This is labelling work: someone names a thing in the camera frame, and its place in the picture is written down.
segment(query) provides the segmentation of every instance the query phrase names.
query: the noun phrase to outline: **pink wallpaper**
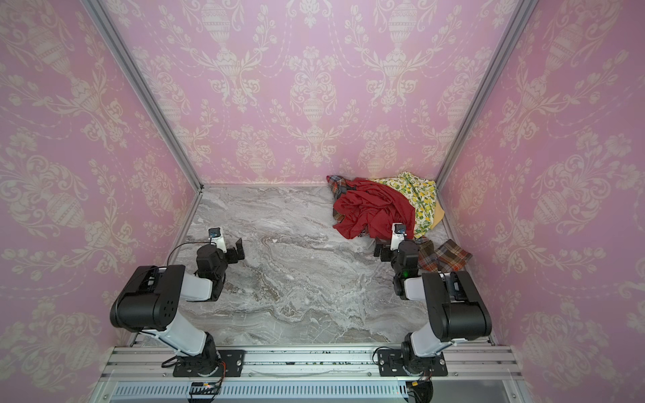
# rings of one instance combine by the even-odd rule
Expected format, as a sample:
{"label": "pink wallpaper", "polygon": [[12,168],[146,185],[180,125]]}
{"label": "pink wallpaper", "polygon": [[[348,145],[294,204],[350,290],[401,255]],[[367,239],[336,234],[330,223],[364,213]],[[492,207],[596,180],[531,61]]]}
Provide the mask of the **pink wallpaper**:
{"label": "pink wallpaper", "polygon": [[536,403],[645,401],[644,14],[541,0],[443,189]]}
{"label": "pink wallpaper", "polygon": [[83,402],[194,191],[78,1],[0,3],[0,389]]}
{"label": "pink wallpaper", "polygon": [[104,0],[205,183],[434,178],[517,0]]}

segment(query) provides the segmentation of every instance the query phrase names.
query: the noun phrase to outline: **metal corner post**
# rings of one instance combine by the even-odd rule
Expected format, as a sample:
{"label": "metal corner post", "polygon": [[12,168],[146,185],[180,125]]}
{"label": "metal corner post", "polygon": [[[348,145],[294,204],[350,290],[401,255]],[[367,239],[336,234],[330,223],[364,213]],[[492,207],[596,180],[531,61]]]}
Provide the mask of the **metal corner post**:
{"label": "metal corner post", "polygon": [[437,175],[436,181],[438,189],[441,189],[448,180],[450,171],[455,166],[455,162],[457,161],[457,158],[459,158],[459,153],[466,144],[468,133],[473,128],[474,124],[477,122],[479,114],[484,109],[486,100],[492,93],[497,79],[502,74],[502,70],[504,70],[504,66],[513,52],[517,41],[522,35],[524,27],[526,26],[528,19],[531,17],[531,13],[538,1],[539,0],[519,0],[517,3],[515,11],[513,12],[508,26],[504,31],[504,35],[499,41],[497,49],[495,49],[493,59],[488,65],[484,78],[475,93],[473,101],[470,103],[468,111],[466,111],[466,116],[459,127],[455,140],[450,146],[450,149],[446,154],[446,159]]}
{"label": "metal corner post", "polygon": [[115,27],[109,13],[105,10],[103,2],[101,0],[80,0],[80,2],[85,7],[90,18],[92,18],[92,21],[103,37],[103,40],[112,51],[114,59],[119,63],[121,70],[132,85],[134,92],[146,108],[146,111],[148,111],[151,120],[154,122],[159,133],[166,141],[170,152],[177,160],[177,163],[190,181],[191,185],[199,193],[203,185],[195,171],[195,168],[184,152],[184,148],[181,146],[181,143],[175,137],[172,128],[168,124],[166,117],[163,115],[163,112],[150,91],[150,87],[146,84],[146,81],[135,64],[132,55],[128,51],[123,38],[119,35],[119,31]]}

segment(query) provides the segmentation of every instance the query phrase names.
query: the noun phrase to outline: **yellow and white floral cloth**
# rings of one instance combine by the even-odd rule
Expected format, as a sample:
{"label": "yellow and white floral cloth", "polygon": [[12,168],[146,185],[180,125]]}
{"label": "yellow and white floral cloth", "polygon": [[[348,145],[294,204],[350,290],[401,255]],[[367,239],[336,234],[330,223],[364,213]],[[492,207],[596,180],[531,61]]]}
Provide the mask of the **yellow and white floral cloth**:
{"label": "yellow and white floral cloth", "polygon": [[394,178],[370,179],[403,194],[415,208],[414,237],[421,238],[434,223],[437,190],[435,181],[420,178],[410,172],[401,172]]}

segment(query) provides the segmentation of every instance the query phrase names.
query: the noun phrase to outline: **red fabric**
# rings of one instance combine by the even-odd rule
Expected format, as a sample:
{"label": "red fabric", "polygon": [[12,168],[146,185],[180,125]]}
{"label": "red fabric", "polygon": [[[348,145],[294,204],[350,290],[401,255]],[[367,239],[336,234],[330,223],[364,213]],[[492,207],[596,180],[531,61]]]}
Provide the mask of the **red fabric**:
{"label": "red fabric", "polygon": [[414,234],[414,207],[404,195],[384,184],[357,179],[346,181],[348,190],[333,204],[345,216],[333,226],[347,239],[358,236],[367,225],[371,238],[391,239],[392,223],[402,222],[408,229],[408,238]]}

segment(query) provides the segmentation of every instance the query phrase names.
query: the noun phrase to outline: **gray marble surface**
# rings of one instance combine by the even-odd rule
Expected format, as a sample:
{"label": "gray marble surface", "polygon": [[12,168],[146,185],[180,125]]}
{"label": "gray marble surface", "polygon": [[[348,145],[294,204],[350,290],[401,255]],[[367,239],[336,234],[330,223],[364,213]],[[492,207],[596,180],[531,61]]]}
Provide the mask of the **gray marble surface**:
{"label": "gray marble surface", "polygon": [[[327,186],[205,189],[186,241],[220,226],[227,246],[244,240],[246,259],[229,265],[217,302],[182,302],[183,315],[218,345],[398,342],[420,328],[424,304],[394,295],[373,240],[332,228],[332,204]],[[447,239],[442,224],[428,236]],[[200,246],[176,263],[193,273]]]}

